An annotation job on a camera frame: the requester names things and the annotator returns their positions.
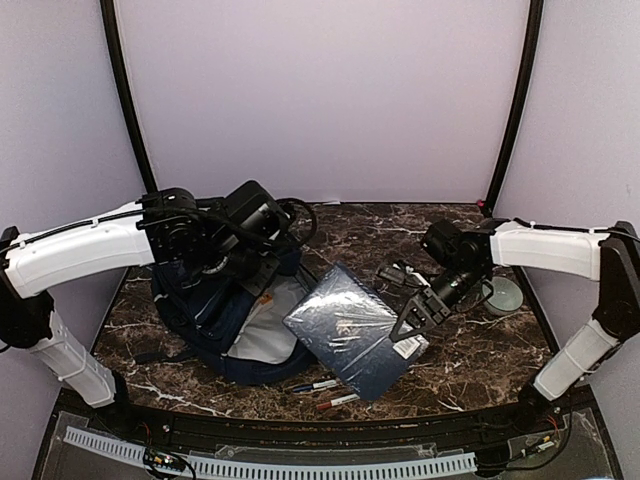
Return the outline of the orange treehouse paperback book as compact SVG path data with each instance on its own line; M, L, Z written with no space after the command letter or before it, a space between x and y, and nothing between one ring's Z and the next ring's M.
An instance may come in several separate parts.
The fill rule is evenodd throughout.
M265 292L261 295L261 297L258 299L258 303L260 305L268 305L273 301L273 297L270 293Z

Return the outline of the navy blue student backpack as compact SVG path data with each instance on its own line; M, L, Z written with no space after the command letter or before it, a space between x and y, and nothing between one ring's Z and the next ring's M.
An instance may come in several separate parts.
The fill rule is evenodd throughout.
M304 372L316 357L284 325L287 314L309 293L316 279L301 263L300 248L280 249L276 275L262 292L273 301L260 305L228 278L188 286L181 262L151 269L151 292L162 323L185 343L173 356L139 354L138 364L179 363L198 358L215 373L243 386L272 384Z

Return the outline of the navy blue notebook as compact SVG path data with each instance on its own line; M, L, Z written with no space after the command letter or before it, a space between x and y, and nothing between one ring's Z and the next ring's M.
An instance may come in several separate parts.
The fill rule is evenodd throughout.
M398 315L344 264L334 264L287 314L284 325L351 391L375 401L427 350L415 336L394 343Z

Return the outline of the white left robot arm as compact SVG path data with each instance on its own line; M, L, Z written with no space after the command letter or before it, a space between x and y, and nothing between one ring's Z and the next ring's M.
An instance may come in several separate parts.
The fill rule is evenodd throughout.
M6 230L1 242L1 338L44 363L120 436L141 427L115 373L66 325L56 294L129 267L173 262L194 283L227 277L246 283L270 264L289 225L257 182L223 197L197 199L183 188L148 193L107 213L39 233Z

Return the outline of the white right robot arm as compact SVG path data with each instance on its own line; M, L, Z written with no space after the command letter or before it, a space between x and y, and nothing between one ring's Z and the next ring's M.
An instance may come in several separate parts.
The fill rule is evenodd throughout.
M427 228L426 253L443 269L418 286L390 337L399 343L448 319L467 294L498 267L533 271L546 313L584 315L552 324L564 345L529 380L510 413L521 434L534 432L549 405L639 333L639 232L628 221L609 227L554 226L520 218L490 218L470 230L449 220ZM550 280L557 275L557 280Z

